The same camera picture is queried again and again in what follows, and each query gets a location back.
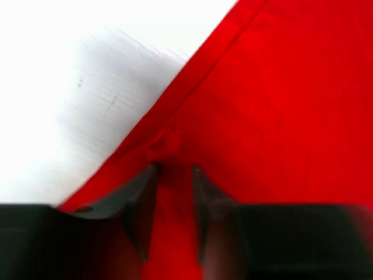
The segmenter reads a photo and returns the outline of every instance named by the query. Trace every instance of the red fabric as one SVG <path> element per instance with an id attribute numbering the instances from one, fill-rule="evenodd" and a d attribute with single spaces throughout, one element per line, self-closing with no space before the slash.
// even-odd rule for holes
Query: red fabric
<path id="1" fill-rule="evenodd" d="M 159 161 L 143 279 L 199 279 L 191 163 L 243 202 L 373 209 L 373 3 L 241 0 L 117 151 L 66 203 Z"/>

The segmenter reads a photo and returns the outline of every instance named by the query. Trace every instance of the black plastic part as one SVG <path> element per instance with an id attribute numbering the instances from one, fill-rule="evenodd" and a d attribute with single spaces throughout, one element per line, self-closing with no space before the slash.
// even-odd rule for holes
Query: black plastic part
<path id="1" fill-rule="evenodd" d="M 373 279 L 371 256 L 345 206 L 239 204 L 200 167 L 192 172 L 205 280 Z"/>
<path id="2" fill-rule="evenodd" d="M 139 279 L 157 175 L 158 165 L 151 164 L 74 214 L 46 205 L 0 205 L 0 279 Z"/>

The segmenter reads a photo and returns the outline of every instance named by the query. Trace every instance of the white corrugated board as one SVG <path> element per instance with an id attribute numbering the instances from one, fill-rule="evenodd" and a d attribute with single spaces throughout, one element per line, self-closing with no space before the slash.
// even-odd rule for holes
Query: white corrugated board
<path id="1" fill-rule="evenodd" d="M 76 191 L 233 4 L 2 4 L 0 202 L 58 204 Z"/>

